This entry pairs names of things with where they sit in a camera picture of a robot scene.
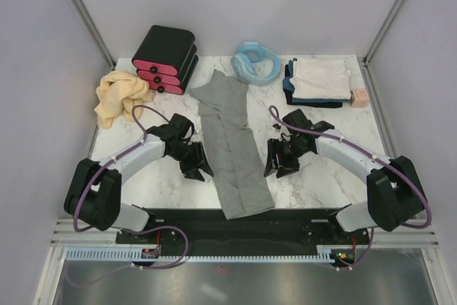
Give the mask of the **light blue headphones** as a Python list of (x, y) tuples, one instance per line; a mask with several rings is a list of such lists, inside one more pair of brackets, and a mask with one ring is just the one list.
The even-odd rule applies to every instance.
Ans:
[[(273, 66), (270, 74), (261, 76), (256, 64), (269, 60)], [(276, 80), (281, 71), (281, 62), (272, 50), (255, 41), (243, 42), (231, 57), (231, 66), (237, 77), (247, 84), (266, 86)]]

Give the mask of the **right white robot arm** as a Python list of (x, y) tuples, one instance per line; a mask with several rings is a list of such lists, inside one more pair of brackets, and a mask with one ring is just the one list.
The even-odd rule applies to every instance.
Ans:
[(313, 153), (342, 166), (366, 185), (365, 202), (332, 214), (326, 230), (330, 240), (343, 243), (359, 229), (378, 227), (391, 232), (400, 226), (410, 227), (409, 220), (421, 212), (425, 212), (426, 219), (416, 228), (430, 226), (431, 209), (409, 158), (375, 154), (344, 137), (327, 121), (313, 123), (300, 109), (284, 117), (279, 116), (275, 106), (268, 110), (288, 132), (267, 141), (264, 176), (295, 174), (300, 169), (299, 159)]

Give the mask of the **grey t shirt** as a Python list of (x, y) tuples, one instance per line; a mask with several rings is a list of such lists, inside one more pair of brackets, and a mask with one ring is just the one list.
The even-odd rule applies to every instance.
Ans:
[(275, 203), (248, 126), (248, 84), (215, 69), (210, 82), (190, 90), (199, 102), (206, 156), (227, 219), (268, 211)]

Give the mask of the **black pink drawer box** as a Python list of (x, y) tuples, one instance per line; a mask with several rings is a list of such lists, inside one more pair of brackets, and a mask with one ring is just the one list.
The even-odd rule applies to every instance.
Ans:
[(189, 30), (153, 25), (131, 63), (150, 89), (182, 95), (199, 62), (195, 40)]

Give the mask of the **yellow t shirt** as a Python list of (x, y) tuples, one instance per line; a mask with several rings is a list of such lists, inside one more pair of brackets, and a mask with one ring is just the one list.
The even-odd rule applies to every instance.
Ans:
[(120, 116), (134, 122), (133, 108), (152, 102), (154, 98), (146, 81), (125, 71), (111, 71), (103, 76), (96, 88), (96, 95), (99, 104), (94, 111), (101, 129), (111, 128)]

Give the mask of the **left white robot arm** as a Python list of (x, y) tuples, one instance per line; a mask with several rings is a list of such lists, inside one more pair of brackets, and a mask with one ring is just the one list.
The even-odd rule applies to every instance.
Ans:
[(145, 166), (165, 156), (179, 162), (186, 179), (204, 181), (203, 174), (213, 177), (203, 143), (191, 141), (194, 132), (190, 119), (174, 114), (167, 123), (148, 128), (135, 144), (111, 158), (81, 160), (64, 201), (64, 211), (74, 218), (75, 231), (83, 231), (78, 227), (80, 219), (90, 229), (125, 229), (141, 243), (154, 240), (157, 227), (149, 221), (149, 212), (122, 203), (122, 186)]

